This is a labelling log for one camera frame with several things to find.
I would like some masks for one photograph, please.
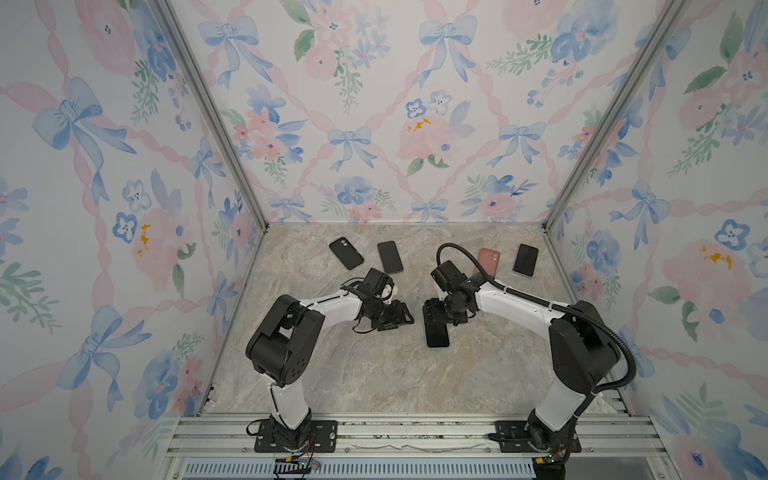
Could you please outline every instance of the wall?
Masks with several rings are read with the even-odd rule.
[[[685,15],[551,234],[682,476],[768,478],[768,2]]]
[[[171,3],[271,220],[531,222],[664,2]]]
[[[146,5],[4,2],[0,37],[0,478],[153,478],[256,229]]]

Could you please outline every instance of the light blue slotted panel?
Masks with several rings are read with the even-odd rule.
[[[306,478],[536,478],[529,458],[319,458]],[[195,480],[251,480],[301,478],[296,468],[273,458],[193,458],[182,478]]]

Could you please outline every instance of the wallpaper panel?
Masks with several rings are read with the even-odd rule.
[[[686,480],[768,478],[767,16],[692,3],[552,233]]]
[[[663,2],[171,2],[272,221],[538,221]]]
[[[0,478],[153,478],[257,229],[140,2],[0,7]]]

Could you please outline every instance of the smartphone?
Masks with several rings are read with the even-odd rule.
[[[480,254],[478,255],[478,262],[480,262],[480,265],[482,265],[488,275],[496,276],[496,270],[498,269],[498,258],[500,256],[501,254],[496,250],[481,248]],[[476,275],[477,273],[480,273],[480,270],[478,270],[476,267],[475,271],[472,272],[472,275]]]
[[[538,248],[521,243],[520,248],[518,248],[518,256],[515,258],[515,266],[512,269],[525,276],[533,276],[537,258]]]
[[[355,247],[345,237],[334,240],[328,246],[336,257],[341,260],[347,270],[351,270],[358,265],[362,265],[365,259],[358,253]]]
[[[424,335],[427,339],[427,348],[447,349],[451,346],[448,337],[448,326],[444,323],[427,323],[424,321]]]
[[[379,256],[382,257],[384,273],[402,272],[402,260],[400,260],[400,254],[397,252],[397,245],[395,245],[395,242],[389,241],[379,243]]]

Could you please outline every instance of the black smartphone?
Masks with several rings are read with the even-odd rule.
[[[518,248],[518,256],[515,258],[515,266],[512,269],[525,276],[533,276],[537,258],[538,248],[521,243],[520,248]]]
[[[362,265],[365,259],[358,253],[355,247],[345,237],[334,240],[328,246],[336,257],[341,260],[347,270],[351,270],[358,265]]]
[[[447,349],[451,346],[448,327],[444,323],[427,323],[425,320],[424,335],[427,339],[427,348]]]
[[[400,260],[400,254],[397,252],[397,245],[395,245],[395,242],[389,241],[379,243],[379,256],[382,257],[384,273],[402,272],[402,260]]]

